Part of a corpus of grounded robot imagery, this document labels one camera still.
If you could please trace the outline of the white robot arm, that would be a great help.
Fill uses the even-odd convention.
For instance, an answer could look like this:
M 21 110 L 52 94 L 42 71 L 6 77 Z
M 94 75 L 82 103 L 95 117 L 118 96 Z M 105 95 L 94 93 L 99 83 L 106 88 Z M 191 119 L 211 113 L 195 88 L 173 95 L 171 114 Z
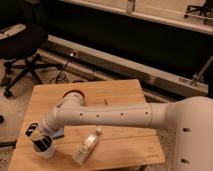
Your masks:
M 71 91 L 44 115 L 39 129 L 50 136 L 63 126 L 79 125 L 173 129 L 175 171 L 213 171 L 213 99 L 91 107 L 82 93 Z

